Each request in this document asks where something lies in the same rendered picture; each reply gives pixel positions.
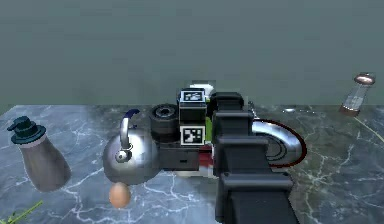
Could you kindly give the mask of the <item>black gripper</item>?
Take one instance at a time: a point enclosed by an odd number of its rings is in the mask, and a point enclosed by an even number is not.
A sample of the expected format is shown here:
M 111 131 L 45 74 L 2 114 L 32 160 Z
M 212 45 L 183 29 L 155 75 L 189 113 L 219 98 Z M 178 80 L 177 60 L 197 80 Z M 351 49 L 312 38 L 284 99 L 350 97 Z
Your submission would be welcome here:
M 198 148 L 181 145 L 178 106 L 168 103 L 155 105 L 149 112 L 149 118 L 160 167 L 166 171 L 197 171 Z

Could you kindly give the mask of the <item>red steak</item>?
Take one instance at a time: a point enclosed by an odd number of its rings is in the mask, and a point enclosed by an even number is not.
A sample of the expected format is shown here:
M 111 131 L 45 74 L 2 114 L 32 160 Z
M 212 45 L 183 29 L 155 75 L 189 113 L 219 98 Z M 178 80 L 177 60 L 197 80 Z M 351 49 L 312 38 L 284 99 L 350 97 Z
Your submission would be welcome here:
M 213 150 L 211 145 L 199 149 L 199 171 L 206 176 L 213 175 Z

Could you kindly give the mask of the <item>brown egg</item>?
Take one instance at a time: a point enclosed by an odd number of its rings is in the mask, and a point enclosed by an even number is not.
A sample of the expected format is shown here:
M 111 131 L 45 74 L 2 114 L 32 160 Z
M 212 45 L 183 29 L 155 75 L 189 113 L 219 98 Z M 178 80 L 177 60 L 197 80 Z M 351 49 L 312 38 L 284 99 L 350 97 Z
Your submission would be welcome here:
M 124 208 L 130 203 L 131 192 L 124 183 L 114 183 L 109 192 L 109 201 L 115 208 Z

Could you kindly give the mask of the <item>silver pan with red rim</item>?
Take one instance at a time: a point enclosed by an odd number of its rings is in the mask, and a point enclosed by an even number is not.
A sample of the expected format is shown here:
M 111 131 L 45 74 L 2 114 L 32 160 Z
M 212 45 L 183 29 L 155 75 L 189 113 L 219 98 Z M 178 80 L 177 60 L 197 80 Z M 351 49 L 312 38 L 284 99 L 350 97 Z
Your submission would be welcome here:
M 269 146 L 266 157 L 271 167 L 295 166 L 307 155 L 304 139 L 285 124 L 269 119 L 255 119 L 252 132 L 267 138 Z

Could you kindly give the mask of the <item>grey soap dispenser bottle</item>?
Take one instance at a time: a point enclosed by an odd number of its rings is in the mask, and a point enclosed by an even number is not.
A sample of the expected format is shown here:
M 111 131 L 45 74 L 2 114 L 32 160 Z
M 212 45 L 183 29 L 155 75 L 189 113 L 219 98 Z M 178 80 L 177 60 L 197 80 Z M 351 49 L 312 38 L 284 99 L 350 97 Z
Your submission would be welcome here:
M 47 137 L 44 126 L 21 116 L 14 119 L 7 130 L 14 132 L 11 142 L 18 146 L 25 172 L 38 191 L 56 191 L 68 182 L 71 169 Z

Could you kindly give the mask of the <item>green plant stem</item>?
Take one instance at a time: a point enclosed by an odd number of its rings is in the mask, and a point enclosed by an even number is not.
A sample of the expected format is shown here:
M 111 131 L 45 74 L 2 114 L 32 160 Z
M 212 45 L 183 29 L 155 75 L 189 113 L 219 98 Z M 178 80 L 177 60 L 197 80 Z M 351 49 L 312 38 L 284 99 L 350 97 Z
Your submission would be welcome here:
M 26 209 L 26 210 L 24 210 L 24 211 L 22 211 L 20 213 L 13 212 L 6 219 L 1 219 L 0 218 L 0 224 L 16 224 L 17 222 L 25 219 L 29 214 L 31 214 L 35 209 L 40 207 L 42 204 L 43 204 L 43 201 L 40 200 L 40 201 L 36 202 L 30 208 L 28 208 L 28 209 Z

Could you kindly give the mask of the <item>glass shaker with copper cap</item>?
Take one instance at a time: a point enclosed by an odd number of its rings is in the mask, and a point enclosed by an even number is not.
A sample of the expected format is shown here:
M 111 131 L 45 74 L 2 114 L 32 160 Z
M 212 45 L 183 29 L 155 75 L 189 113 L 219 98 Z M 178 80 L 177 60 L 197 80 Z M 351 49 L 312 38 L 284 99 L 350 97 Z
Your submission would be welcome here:
M 359 115 L 367 92 L 375 84 L 376 78 L 372 73 L 362 72 L 357 74 L 353 81 L 355 82 L 355 86 L 339 107 L 340 113 L 350 117 Z

